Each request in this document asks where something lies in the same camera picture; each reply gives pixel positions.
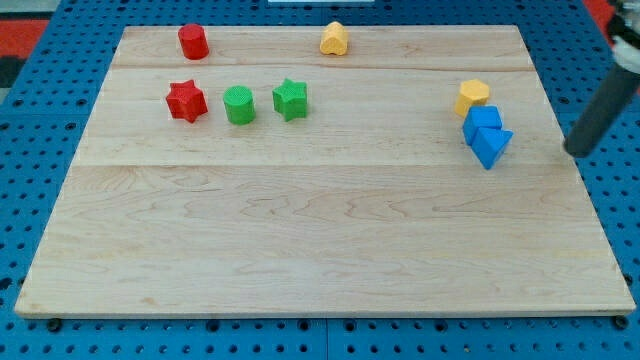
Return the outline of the robot arm end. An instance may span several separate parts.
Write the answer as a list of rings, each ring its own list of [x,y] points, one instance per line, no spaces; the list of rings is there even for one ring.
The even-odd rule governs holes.
[[[639,73],[639,0],[608,0],[614,14],[607,24],[614,60],[625,70]]]

